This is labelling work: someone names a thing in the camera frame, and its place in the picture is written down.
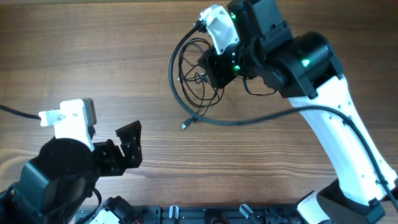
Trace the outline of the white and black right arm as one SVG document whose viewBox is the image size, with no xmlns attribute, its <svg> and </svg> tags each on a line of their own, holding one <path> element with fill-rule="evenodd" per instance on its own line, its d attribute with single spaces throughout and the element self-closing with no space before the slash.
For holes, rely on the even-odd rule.
<svg viewBox="0 0 398 224">
<path fill-rule="evenodd" d="M 301 199 L 298 214 L 308 223 L 379 221 L 397 173 L 356 111 L 330 42 L 318 32 L 293 36 L 275 1 L 212 5 L 198 19 L 213 41 L 199 59 L 211 85 L 262 78 L 304 117 L 327 153 L 337 178 Z"/>
</svg>

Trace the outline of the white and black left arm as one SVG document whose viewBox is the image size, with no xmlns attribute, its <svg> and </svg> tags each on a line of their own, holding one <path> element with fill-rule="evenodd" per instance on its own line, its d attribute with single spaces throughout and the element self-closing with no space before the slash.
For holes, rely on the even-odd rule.
<svg viewBox="0 0 398 224">
<path fill-rule="evenodd" d="M 1 223 L 68 223 L 97 193 L 100 177 L 123 175 L 142 162 L 141 123 L 116 130 L 112 140 L 90 149 L 72 138 L 52 138 L 22 168 L 20 179 L 1 192 Z"/>
</svg>

